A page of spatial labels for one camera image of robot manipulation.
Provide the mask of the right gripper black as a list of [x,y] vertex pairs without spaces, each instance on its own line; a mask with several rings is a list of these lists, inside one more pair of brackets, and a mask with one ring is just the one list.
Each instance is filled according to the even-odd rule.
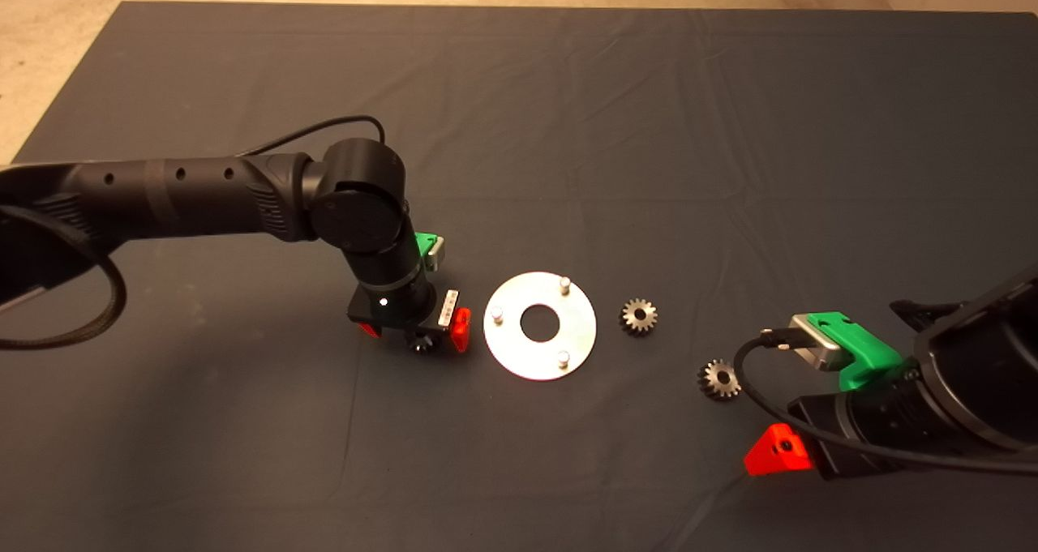
[[[890,370],[861,389],[791,401],[788,412],[816,429],[897,450],[941,456],[941,418],[924,396],[922,374]],[[826,481],[913,469],[913,464],[864,456],[804,437],[789,424],[771,424],[744,456],[750,476],[814,469]]]

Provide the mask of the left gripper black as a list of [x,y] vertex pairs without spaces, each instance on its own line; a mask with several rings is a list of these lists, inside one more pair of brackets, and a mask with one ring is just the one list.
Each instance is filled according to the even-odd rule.
[[459,289],[439,289],[425,272],[419,272],[397,289],[359,284],[348,305],[348,318],[361,324],[361,331],[374,339],[381,339],[386,330],[394,330],[413,343],[424,339],[438,343],[450,334],[453,348],[466,353],[472,312],[459,307],[460,300]]

